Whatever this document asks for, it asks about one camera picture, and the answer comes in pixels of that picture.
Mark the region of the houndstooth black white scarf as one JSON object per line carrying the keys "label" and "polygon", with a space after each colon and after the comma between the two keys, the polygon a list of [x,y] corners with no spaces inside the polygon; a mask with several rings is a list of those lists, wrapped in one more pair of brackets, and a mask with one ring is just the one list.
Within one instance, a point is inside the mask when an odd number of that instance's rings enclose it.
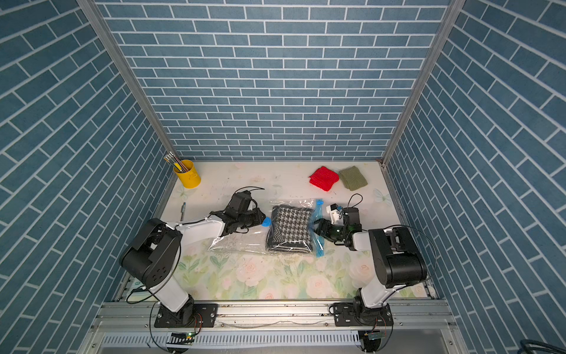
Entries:
{"label": "houndstooth black white scarf", "polygon": [[271,225],[266,238],[268,252],[309,254],[312,252],[310,221],[314,210],[287,204],[272,208]]}

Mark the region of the olive green knitted scarf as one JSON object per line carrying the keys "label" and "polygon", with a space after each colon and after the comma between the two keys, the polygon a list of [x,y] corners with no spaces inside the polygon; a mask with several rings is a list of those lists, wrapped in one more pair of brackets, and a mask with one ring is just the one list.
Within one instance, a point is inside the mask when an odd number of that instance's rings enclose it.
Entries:
{"label": "olive green knitted scarf", "polygon": [[350,191],[359,190],[368,185],[366,178],[355,166],[338,171],[338,175],[344,187]]}

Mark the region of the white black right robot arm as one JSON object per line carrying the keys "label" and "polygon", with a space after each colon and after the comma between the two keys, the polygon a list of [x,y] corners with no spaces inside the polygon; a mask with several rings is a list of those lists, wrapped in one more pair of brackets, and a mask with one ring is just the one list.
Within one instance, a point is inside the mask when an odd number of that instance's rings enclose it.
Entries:
{"label": "white black right robot arm", "polygon": [[343,224],[337,225],[320,218],[313,222],[313,231],[336,246],[371,253],[374,277],[358,290],[354,299],[357,311],[384,308],[396,292],[427,280],[425,260],[408,227],[399,224],[365,230],[356,207],[343,209],[342,220]]}

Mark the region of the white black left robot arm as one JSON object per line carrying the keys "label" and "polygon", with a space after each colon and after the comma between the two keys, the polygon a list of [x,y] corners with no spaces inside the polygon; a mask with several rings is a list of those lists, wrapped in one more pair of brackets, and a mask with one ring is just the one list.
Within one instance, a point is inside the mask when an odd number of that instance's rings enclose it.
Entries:
{"label": "white black left robot arm", "polygon": [[147,221],[125,249],[119,264],[141,281],[163,308],[179,314],[191,308],[192,297],[174,273],[182,249],[202,240],[244,233],[264,222],[266,215],[254,200],[256,187],[243,187],[232,194],[227,206],[199,221],[168,224],[158,218]]}

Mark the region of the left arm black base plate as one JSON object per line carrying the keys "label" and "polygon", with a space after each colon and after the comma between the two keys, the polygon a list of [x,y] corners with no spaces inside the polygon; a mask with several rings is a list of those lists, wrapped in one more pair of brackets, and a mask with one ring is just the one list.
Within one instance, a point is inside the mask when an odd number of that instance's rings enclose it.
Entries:
{"label": "left arm black base plate", "polygon": [[156,328],[201,328],[214,327],[218,315],[217,303],[187,303],[178,312],[172,312],[164,305],[159,307],[154,327]]}

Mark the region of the red knitted scarf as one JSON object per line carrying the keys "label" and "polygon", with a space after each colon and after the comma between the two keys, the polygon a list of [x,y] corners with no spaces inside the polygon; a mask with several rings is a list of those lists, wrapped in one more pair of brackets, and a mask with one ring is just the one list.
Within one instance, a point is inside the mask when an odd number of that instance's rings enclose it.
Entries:
{"label": "red knitted scarf", "polygon": [[324,166],[318,168],[310,176],[310,183],[325,192],[329,192],[338,181],[339,175]]}

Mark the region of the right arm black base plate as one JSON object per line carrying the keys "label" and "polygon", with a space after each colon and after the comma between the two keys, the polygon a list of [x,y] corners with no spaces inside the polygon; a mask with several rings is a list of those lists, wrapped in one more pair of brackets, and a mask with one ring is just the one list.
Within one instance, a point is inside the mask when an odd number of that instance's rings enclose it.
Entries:
{"label": "right arm black base plate", "polygon": [[353,302],[335,302],[328,310],[336,327],[391,327],[394,324],[389,305],[371,309]]}

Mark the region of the clear plastic vacuum bag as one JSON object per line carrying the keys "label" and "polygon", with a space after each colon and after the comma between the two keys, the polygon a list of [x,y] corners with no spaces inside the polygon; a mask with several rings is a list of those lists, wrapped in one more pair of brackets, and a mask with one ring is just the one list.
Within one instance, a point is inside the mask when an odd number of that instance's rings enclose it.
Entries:
{"label": "clear plastic vacuum bag", "polygon": [[245,234],[215,238],[210,252],[253,254],[303,254],[324,256],[324,239],[314,232],[315,222],[323,218],[321,199],[272,201],[271,213]]}

